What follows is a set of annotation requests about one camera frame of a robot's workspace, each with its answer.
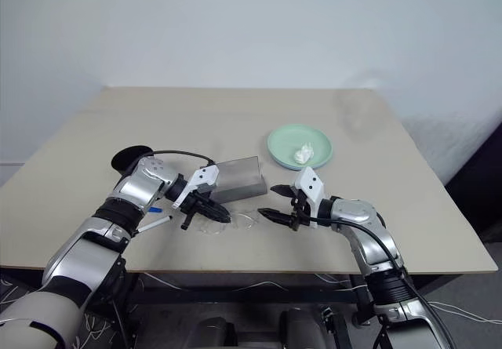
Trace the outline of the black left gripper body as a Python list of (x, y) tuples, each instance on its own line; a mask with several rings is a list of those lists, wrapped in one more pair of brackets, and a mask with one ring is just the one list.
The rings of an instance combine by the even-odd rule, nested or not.
[(180, 211), (185, 215), (180, 228), (185, 231), (191, 225), (191, 221), (195, 214), (202, 215), (209, 219), (212, 219), (214, 216), (213, 203), (209, 198), (209, 193), (201, 194), (197, 191), (192, 191), (188, 194), (180, 205)]

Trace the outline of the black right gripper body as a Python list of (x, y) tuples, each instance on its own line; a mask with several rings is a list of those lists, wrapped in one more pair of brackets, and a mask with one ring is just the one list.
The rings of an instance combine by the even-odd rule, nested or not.
[(289, 225), (293, 231), (298, 231), (301, 225), (309, 226), (311, 218), (311, 207), (304, 192), (295, 188), (290, 188), (290, 204), (293, 207), (292, 219)]

